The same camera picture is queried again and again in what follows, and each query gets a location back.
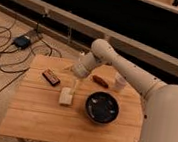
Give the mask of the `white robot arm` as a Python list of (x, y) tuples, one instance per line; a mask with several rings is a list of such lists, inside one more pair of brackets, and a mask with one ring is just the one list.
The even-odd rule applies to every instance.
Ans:
[(178, 84), (167, 84), (116, 53), (104, 39), (93, 41), (91, 51), (71, 66), (77, 78), (109, 63), (145, 100), (139, 142), (178, 142)]

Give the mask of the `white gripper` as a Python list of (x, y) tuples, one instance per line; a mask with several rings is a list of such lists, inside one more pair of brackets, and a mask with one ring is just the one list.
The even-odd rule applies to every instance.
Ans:
[(82, 60), (79, 60), (78, 62), (76, 62), (75, 64), (73, 64), (71, 66), (70, 65), (67, 66), (62, 71), (63, 72), (66, 72), (66, 71), (70, 71), (71, 72), (72, 71), (77, 78), (82, 78), (82, 79), (87, 78), (88, 75), (90, 75), (90, 72), (85, 67), (85, 65), (84, 65)]

